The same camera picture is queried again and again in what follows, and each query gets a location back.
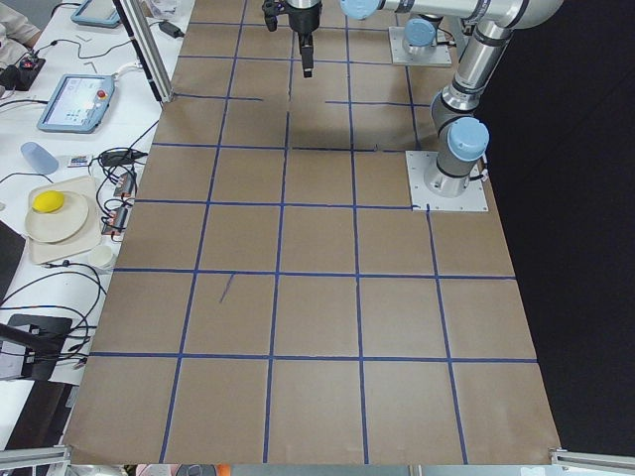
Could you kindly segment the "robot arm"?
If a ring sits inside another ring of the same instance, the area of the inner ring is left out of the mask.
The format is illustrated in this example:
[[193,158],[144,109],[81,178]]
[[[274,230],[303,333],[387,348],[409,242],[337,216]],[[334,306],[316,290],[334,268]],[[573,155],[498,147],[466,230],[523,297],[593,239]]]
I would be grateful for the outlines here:
[[386,9],[395,13],[452,16],[474,27],[458,59],[451,83],[433,99],[431,115],[439,135],[439,151],[424,173],[434,194],[455,198],[470,183],[470,173],[487,149],[490,135],[473,117],[480,97],[517,29],[545,23],[561,1],[341,1],[344,15],[356,20]]
[[438,34],[444,17],[433,14],[414,14],[406,23],[403,49],[410,55],[431,54],[437,47],[454,47],[455,42],[440,41]]

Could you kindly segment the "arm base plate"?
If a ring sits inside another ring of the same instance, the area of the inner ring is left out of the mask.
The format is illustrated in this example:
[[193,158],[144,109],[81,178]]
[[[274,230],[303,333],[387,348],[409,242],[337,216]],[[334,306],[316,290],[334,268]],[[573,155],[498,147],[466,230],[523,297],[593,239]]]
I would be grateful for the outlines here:
[[463,178],[438,168],[437,152],[407,151],[411,208],[414,211],[487,212],[483,180],[477,165]]
[[405,27],[388,30],[392,64],[450,67],[451,58],[445,37],[438,41],[438,30],[428,22],[414,19]]

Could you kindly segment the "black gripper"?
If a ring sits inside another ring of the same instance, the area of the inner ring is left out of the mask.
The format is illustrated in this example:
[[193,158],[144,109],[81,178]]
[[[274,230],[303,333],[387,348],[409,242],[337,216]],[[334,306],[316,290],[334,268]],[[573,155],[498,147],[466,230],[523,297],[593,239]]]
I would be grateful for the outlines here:
[[321,8],[290,9],[290,27],[298,34],[304,78],[314,74],[314,38],[312,32],[320,24]]

